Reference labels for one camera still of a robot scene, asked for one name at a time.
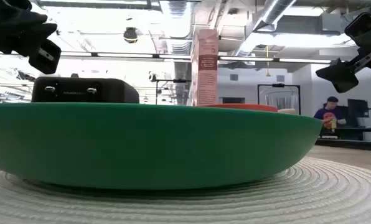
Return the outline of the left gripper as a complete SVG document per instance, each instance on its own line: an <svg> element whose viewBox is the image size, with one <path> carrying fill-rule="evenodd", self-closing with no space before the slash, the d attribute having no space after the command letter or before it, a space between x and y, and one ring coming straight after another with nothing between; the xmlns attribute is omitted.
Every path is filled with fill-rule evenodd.
<svg viewBox="0 0 371 224"><path fill-rule="evenodd" d="M0 0L0 52L29 57L29 64L44 74L54 74L61 48L47 39L57 30L45 14L32 11L29 0Z"/></svg>

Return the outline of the pink carton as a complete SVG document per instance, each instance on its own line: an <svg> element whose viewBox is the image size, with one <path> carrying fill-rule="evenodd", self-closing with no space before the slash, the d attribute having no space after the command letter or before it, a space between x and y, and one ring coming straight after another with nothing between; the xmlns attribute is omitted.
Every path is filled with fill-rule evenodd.
<svg viewBox="0 0 371 224"><path fill-rule="evenodd" d="M191 52L189 106L217 102L218 35L215 29L201 29L194 34Z"/></svg>

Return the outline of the black monitor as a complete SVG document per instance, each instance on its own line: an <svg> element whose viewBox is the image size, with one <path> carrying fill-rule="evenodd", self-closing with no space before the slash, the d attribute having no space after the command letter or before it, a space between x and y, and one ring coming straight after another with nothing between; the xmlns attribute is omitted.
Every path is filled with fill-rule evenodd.
<svg viewBox="0 0 371 224"><path fill-rule="evenodd" d="M348 99L349 114L356 118L368 118L369 106L365 100Z"/></svg>

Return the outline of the person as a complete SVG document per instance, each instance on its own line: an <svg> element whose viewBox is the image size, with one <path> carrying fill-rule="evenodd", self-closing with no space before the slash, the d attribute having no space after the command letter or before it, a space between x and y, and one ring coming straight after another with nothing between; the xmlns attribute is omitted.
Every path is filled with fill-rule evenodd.
<svg viewBox="0 0 371 224"><path fill-rule="evenodd" d="M325 105L314 114L314 118L322 121L323 128L331 130L331 120L333 118L337 120L337 125L347 123L342 111L338 108L338 102L339 100L336 97L330 96Z"/></svg>

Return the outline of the black workbench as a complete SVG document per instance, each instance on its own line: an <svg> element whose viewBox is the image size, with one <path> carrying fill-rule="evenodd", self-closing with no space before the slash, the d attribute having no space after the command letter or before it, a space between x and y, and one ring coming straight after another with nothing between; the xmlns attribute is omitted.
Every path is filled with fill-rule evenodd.
<svg viewBox="0 0 371 224"><path fill-rule="evenodd" d="M371 133L371 128L336 128L322 129L319 137L327 139L363 141L364 133Z"/></svg>

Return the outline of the clear drinking glass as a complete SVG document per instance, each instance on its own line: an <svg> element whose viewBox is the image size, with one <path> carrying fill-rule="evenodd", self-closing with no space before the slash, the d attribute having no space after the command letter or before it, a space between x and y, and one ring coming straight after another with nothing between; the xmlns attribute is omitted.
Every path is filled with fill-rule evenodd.
<svg viewBox="0 0 371 224"><path fill-rule="evenodd" d="M278 110L293 109L299 114L299 95L292 91L277 91L265 95L267 105L274 106Z"/></svg>

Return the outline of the ceiling light strip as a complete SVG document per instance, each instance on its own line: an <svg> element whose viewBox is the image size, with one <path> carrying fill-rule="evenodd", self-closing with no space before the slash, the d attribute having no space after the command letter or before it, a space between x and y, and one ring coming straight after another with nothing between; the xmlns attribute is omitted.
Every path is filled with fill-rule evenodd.
<svg viewBox="0 0 371 224"><path fill-rule="evenodd" d="M177 54L134 54L134 53L101 53L101 52L62 52L62 57L90 57L90 58L127 58L127 59L163 59L163 60L190 60L190 55Z"/></svg>
<svg viewBox="0 0 371 224"><path fill-rule="evenodd" d="M219 56L219 60L231 62L278 62L278 63L315 63L330 64L330 60L323 59L305 59L305 58L266 58L266 57L232 57Z"/></svg>

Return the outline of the black toaster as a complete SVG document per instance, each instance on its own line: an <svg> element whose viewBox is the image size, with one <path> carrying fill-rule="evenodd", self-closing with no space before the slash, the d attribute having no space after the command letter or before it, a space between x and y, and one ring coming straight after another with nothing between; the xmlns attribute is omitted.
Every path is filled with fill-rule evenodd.
<svg viewBox="0 0 371 224"><path fill-rule="evenodd" d="M139 93L115 78L39 77L31 102L139 103Z"/></svg>

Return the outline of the red bowl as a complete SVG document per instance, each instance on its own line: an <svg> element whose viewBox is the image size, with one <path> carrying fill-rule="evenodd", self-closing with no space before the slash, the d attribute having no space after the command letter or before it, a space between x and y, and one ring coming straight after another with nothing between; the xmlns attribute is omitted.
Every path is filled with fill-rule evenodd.
<svg viewBox="0 0 371 224"><path fill-rule="evenodd" d="M274 106L269 105L257 105L257 104L244 104L244 103L227 103L227 104L214 104L205 105L205 107L214 108L227 108L227 109L238 109L238 110L253 110L253 111L269 111L278 112L278 109Z"/></svg>

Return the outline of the woven beige round placemat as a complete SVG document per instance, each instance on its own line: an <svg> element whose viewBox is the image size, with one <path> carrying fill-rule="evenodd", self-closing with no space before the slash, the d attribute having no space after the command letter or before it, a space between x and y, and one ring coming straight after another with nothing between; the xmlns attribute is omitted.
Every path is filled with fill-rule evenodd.
<svg viewBox="0 0 371 224"><path fill-rule="evenodd" d="M0 170L0 224L371 224L371 170L307 157L258 182L95 190Z"/></svg>

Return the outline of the green plate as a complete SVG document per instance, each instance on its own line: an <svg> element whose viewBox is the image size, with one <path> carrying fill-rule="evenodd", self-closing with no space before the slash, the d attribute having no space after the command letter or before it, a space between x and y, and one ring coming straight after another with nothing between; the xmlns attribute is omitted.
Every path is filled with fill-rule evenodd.
<svg viewBox="0 0 371 224"><path fill-rule="evenodd" d="M264 179L299 162L320 120L122 103L0 104L0 170L98 189L171 190Z"/></svg>

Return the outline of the black rectangular frame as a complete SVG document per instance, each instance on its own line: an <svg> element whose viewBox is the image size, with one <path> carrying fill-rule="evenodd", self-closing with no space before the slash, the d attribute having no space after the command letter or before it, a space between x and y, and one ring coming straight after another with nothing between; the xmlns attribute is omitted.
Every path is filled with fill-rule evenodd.
<svg viewBox="0 0 371 224"><path fill-rule="evenodd" d="M274 83L274 84L258 84L258 104L267 105L265 102L265 95L267 93L277 92L277 91L292 91L299 95L299 114L301 114L301 96L300 96L300 86L299 85L286 85L284 83Z"/></svg>

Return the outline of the black table edge rail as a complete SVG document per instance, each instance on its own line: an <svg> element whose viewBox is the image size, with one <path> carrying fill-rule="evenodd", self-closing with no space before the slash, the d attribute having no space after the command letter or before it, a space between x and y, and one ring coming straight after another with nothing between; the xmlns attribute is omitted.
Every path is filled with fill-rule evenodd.
<svg viewBox="0 0 371 224"><path fill-rule="evenodd" d="M371 142L370 141L352 141L352 140L339 140L339 139L318 139L316 141L315 145L371 151Z"/></svg>

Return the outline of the smooth silver ventilation duct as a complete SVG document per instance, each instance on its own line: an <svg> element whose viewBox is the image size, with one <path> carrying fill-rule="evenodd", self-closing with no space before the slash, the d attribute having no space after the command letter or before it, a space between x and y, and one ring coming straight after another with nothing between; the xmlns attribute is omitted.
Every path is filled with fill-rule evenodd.
<svg viewBox="0 0 371 224"><path fill-rule="evenodd" d="M246 57L257 45L269 39L266 32L274 32L278 21L297 0L265 0L263 9L252 14L251 21L244 27L245 38L232 56Z"/></svg>

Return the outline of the corrugated silver duct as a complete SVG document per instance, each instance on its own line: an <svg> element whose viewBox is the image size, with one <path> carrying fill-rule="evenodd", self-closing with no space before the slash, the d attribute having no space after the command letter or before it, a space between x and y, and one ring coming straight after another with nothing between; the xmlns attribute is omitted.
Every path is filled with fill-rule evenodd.
<svg viewBox="0 0 371 224"><path fill-rule="evenodd" d="M167 34L180 40L168 40L167 46L171 54L190 55L192 46L192 3L185 1L167 1L165 15L169 18ZM174 63L175 79L188 80L183 85L176 84L176 100L178 105L186 105L189 99L191 81L191 63Z"/></svg>

